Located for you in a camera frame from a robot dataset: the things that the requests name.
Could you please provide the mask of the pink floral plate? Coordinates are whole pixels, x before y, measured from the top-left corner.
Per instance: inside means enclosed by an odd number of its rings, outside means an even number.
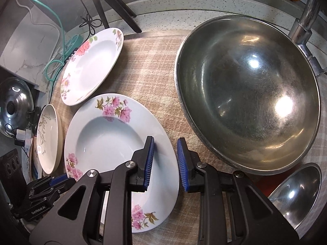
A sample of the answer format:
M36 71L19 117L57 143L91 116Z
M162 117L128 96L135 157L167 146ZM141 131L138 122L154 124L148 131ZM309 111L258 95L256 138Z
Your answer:
M65 105L78 105L95 92L113 69L123 43L123 32L109 28L96 33L78 48L65 68L60 85Z
M131 160L148 136L155 142L153 165L147 191L132 194L134 233L149 231L163 223L177 200L178 164L162 125L136 100L121 94L102 94L78 109L65 139L66 173L79 180L90 169L107 172Z

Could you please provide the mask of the white plate grey leaf pattern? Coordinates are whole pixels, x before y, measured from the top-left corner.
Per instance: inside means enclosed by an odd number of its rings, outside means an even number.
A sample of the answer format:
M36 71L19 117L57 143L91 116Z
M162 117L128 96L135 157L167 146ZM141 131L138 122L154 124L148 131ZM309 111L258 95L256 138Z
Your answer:
M37 155L45 174L57 170L63 152L61 119L52 104L47 104L40 114L37 128Z

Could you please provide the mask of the small steel bowl red outside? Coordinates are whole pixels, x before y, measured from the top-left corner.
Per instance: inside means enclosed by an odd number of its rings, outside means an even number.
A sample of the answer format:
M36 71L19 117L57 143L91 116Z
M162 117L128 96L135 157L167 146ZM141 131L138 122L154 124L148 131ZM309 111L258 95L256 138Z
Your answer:
M270 195L270 202L297 229L317 201L322 181L320 167L306 163L289 175Z

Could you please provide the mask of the chrome kitchen faucet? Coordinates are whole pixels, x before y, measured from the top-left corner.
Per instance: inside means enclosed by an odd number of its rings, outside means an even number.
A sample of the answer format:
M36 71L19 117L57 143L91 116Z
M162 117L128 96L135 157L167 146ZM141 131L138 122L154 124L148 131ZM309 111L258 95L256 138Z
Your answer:
M288 37L296 44L299 50L304 54L305 58L311 65L313 73L316 77L326 73L326 68L322 68L316 57L313 56L307 42L309 41L312 32L311 27L320 11L320 3L318 0L307 0L305 9L300 18L296 18L293 26L288 34Z

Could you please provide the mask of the steel pot lid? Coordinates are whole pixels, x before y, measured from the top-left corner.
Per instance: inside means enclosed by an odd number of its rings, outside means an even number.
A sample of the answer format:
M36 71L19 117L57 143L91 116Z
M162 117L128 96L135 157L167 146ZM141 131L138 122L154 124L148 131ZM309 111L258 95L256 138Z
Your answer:
M25 130L34 111L34 102L28 85L17 77L1 83L1 133L13 138L16 129Z

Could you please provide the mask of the large steel wok basin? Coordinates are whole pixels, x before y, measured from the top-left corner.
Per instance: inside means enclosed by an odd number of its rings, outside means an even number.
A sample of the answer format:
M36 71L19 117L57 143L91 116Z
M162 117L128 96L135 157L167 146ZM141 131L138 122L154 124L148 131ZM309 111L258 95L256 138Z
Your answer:
M317 136L315 73L287 35L260 19L222 16L196 27L178 50L175 86L202 143L244 172L283 173Z

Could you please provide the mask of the beige checked cloth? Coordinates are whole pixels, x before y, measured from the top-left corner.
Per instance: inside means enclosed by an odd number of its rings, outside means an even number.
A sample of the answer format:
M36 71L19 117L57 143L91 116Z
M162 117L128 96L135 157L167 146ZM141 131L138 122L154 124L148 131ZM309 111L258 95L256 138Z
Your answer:
M144 105L161 123L176 151L179 137L185 137L189 149L199 153L220 171L232 173L234 168L224 163L199 140L184 117L174 83L174 64L184 34L176 32L162 37L144 37L124 40L122 52L108 77L94 92L119 93ZM64 133L81 105L66 106L61 99L59 77L51 103L60 114ZM322 171L323 182L317 202L297 229L300 238L315 226L315 221L326 204L326 75L318 78L321 94L321 121L315 142L301 164L317 163ZM197 244L199 221L199 194L186 194L180 190L177 204L168 218L153 230L133 234L133 244Z

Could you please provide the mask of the teal round power strip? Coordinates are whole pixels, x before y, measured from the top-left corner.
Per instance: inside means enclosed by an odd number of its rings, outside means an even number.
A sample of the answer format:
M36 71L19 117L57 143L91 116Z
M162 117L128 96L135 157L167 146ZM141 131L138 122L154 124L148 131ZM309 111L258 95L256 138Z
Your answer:
M63 62L67 62L74 52L76 52L82 45L83 41L84 39L80 34L76 34L68 40L68 42L65 44L65 55L63 57Z

